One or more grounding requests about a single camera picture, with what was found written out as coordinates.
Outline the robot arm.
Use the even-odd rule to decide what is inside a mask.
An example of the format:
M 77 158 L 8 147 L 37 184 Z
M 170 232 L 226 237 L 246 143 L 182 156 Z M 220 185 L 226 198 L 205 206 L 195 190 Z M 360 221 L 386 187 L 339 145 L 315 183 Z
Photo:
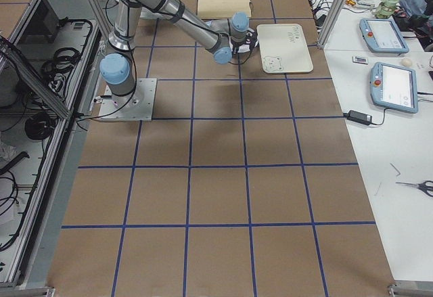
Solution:
M 116 8 L 110 21 L 107 57 L 100 71 L 116 100 L 139 92 L 138 78 L 160 76 L 157 99 L 191 100 L 195 88 L 252 82 L 263 77 L 259 52 L 234 54 L 249 46 L 252 33 L 241 13 L 204 22 L 182 0 L 108 0 Z

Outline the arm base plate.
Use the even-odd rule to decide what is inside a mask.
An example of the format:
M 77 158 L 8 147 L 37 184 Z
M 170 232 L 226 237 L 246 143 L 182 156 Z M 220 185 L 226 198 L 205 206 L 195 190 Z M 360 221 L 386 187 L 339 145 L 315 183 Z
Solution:
M 154 99 L 156 94 L 156 78 L 138 78 L 136 90 L 128 96 L 113 95 L 106 85 L 101 99 L 98 120 L 104 122 L 129 122 L 152 120 Z

